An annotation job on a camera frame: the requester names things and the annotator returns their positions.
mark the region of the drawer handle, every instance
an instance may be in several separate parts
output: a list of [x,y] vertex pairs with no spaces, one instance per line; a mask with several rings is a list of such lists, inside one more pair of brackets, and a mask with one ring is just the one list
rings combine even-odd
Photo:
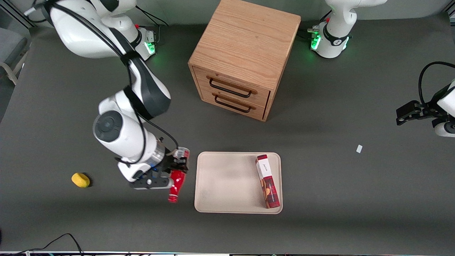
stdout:
[[216,103],[218,103],[218,104],[220,104],[220,105],[223,105],[223,106],[226,106],[226,107],[228,107],[228,108],[235,109],[235,110],[240,111],[240,112],[243,112],[243,113],[248,113],[248,112],[250,112],[250,110],[251,110],[251,107],[249,107],[248,110],[244,110],[244,109],[241,109],[241,108],[238,108],[238,107],[234,107],[234,106],[232,106],[232,105],[229,105],[229,104],[227,104],[227,103],[221,102],[221,101],[219,101],[219,100],[217,100],[217,99],[218,99],[218,95],[215,95],[215,102],[216,102]]
[[243,98],[250,97],[251,93],[252,93],[252,91],[250,91],[248,94],[241,94],[241,93],[234,92],[234,91],[231,91],[231,90],[223,88],[223,87],[219,87],[218,85],[214,85],[214,84],[212,84],[212,82],[213,82],[213,78],[210,78],[210,81],[208,83],[210,84],[211,87],[213,87],[215,89],[218,89],[218,90],[222,90],[224,92],[232,93],[234,95],[237,95],[237,96],[240,96],[240,97],[243,97]]

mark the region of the gray chair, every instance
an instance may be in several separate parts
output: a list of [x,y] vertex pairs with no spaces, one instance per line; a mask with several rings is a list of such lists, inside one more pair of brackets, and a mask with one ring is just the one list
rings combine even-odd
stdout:
[[[3,67],[8,78],[16,85],[17,74],[24,64],[27,53],[19,61],[17,59],[27,45],[27,39],[16,32],[0,28],[0,42],[0,67]],[[0,76],[5,72],[0,69]]]

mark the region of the tray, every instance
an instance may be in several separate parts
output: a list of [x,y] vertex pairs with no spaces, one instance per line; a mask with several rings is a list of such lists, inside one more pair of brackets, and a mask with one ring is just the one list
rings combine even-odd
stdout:
[[[280,206],[265,208],[256,157],[266,154]],[[277,153],[202,152],[197,157],[194,208],[199,212],[278,214],[283,209],[281,159]]]

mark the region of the table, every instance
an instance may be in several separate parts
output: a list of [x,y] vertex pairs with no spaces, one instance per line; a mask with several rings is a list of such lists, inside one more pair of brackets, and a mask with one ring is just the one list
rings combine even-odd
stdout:
[[[127,83],[120,60],[78,57],[54,30],[33,33],[0,125],[2,250],[70,232],[86,251],[453,254],[455,141],[436,136],[430,120],[395,124],[395,109],[418,98],[423,66],[454,61],[447,14],[359,21],[332,60],[296,39],[265,123],[199,99],[187,61],[203,30],[163,27],[147,61],[172,95],[155,122],[192,154],[176,205],[167,191],[129,188],[114,154],[92,135],[98,103]],[[432,67],[426,98],[453,78],[449,68]],[[203,151],[278,153],[282,213],[197,212]],[[75,172],[90,174],[94,186],[74,186]],[[48,249],[76,250],[70,239]]]

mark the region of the yellow object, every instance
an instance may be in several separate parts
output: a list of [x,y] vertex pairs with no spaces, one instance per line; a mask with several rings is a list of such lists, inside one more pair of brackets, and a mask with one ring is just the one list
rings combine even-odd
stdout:
[[86,188],[90,185],[90,179],[83,173],[73,174],[71,180],[74,184],[76,184],[76,186],[80,188]]

